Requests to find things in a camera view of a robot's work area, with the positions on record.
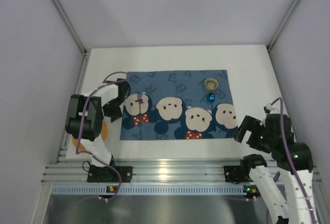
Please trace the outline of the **round woven bamboo plate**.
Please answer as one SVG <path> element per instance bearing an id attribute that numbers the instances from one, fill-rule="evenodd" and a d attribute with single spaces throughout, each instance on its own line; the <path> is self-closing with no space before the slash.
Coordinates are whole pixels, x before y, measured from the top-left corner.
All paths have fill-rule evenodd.
<path id="1" fill-rule="evenodd" d="M 102 122 L 102 129 L 101 129 L 100 135 L 101 135 L 102 141 L 105 142 L 109 135 L 108 125 L 105 121 Z M 73 146 L 76 148 L 77 144 L 78 144 L 78 139 L 75 139 L 73 136 L 71 136 L 71 141 L 72 141 Z M 82 142 L 80 142 L 78 149 L 79 149 L 79 151 L 86 151 L 86 148 L 82 144 Z"/>

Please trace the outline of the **iridescent pink fork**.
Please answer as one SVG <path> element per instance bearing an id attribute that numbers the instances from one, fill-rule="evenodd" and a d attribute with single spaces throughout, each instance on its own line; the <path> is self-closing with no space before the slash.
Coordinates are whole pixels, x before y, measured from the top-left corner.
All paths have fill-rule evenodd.
<path id="1" fill-rule="evenodd" d="M 139 103 L 139 126 L 142 125 L 142 112 L 141 112 L 141 105 L 143 104 L 143 95 L 142 92 L 137 93 L 137 101 Z"/>

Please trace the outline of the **iridescent blue spoon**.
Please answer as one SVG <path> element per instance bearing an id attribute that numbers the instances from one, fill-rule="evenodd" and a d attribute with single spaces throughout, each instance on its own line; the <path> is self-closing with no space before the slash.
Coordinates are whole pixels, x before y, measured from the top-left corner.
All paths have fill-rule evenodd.
<path id="1" fill-rule="evenodd" d="M 212 115 L 212 117 L 214 117 L 213 116 L 213 104 L 214 104 L 214 101 L 215 101 L 215 95 L 214 95 L 213 92 L 210 92 L 208 94 L 208 102 L 210 103 L 210 106 L 211 106 L 211 115 Z M 216 124 L 214 122 L 214 119 L 212 119 L 212 124 L 213 124 L 213 130 L 216 131 Z"/>

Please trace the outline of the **small woven cup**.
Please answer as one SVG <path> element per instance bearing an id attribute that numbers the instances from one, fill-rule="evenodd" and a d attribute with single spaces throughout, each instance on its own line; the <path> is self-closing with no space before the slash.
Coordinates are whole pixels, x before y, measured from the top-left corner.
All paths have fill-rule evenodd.
<path id="1" fill-rule="evenodd" d="M 204 81 L 204 89 L 209 92 L 215 92 L 219 87 L 219 82 L 215 78 L 208 78 Z"/>

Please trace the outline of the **blue cartoon placemat cloth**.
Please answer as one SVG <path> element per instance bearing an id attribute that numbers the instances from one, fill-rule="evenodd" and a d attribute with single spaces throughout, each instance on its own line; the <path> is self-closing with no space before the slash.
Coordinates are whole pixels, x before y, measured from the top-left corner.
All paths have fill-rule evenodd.
<path id="1" fill-rule="evenodd" d="M 204 81 L 215 78 L 213 116 Z M 130 95 L 123 105 L 121 140 L 231 138 L 238 128 L 227 70 L 128 72 Z M 139 126 L 137 93 L 142 92 Z M 216 124 L 213 130 L 212 119 Z"/>

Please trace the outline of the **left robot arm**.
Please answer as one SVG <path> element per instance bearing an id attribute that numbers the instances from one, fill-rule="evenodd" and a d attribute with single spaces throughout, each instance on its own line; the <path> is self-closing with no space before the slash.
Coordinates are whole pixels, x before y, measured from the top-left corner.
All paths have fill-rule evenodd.
<path id="1" fill-rule="evenodd" d="M 113 155 L 101 136 L 104 118 L 114 122 L 122 117 L 121 105 L 129 83 L 126 79 L 104 81 L 94 90 L 73 94 L 69 100 L 65 131 L 77 140 L 76 154 L 87 154 L 96 167 L 114 168 Z"/>

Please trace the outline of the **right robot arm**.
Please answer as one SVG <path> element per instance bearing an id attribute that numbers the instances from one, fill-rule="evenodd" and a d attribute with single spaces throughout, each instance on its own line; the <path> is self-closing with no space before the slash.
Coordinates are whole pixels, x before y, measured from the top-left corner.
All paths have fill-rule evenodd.
<path id="1" fill-rule="evenodd" d="M 271 155 L 282 177 L 282 194 L 260 154 L 240 160 L 244 176 L 253 181 L 264 200 L 273 223 L 317 223 L 312 191 L 314 164 L 308 145 L 294 142 L 291 120 L 287 115 L 268 114 L 263 121 L 245 116 L 233 138 L 242 142 L 250 132 L 247 145 Z"/>

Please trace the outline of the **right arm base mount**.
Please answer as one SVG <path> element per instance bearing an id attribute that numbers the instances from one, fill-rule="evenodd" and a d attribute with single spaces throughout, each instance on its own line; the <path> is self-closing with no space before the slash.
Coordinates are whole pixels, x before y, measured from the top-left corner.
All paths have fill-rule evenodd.
<path id="1" fill-rule="evenodd" d="M 223 169 L 227 183 L 240 184 L 252 181 L 240 166 L 224 166 Z"/>

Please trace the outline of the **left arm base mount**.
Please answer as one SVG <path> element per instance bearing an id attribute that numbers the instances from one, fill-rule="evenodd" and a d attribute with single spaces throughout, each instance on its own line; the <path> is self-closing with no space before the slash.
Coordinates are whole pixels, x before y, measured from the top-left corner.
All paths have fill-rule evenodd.
<path id="1" fill-rule="evenodd" d="M 131 166 L 116 166 L 121 176 L 122 183 L 131 182 L 133 168 Z M 88 170 L 87 182 L 89 183 L 119 183 L 119 176 L 108 167 L 96 167 L 92 165 Z"/>

